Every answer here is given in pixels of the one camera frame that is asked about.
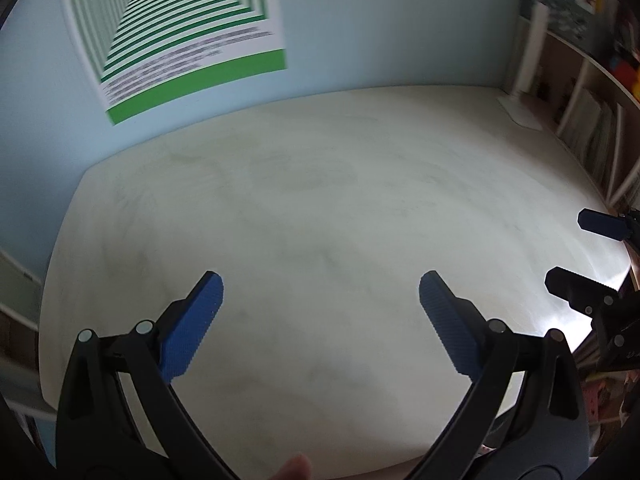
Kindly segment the person's fingertip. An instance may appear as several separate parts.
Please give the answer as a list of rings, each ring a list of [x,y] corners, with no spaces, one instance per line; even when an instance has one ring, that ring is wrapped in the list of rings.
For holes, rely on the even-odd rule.
[[[269,480],[310,480],[312,467],[309,458],[296,454],[287,460]]]

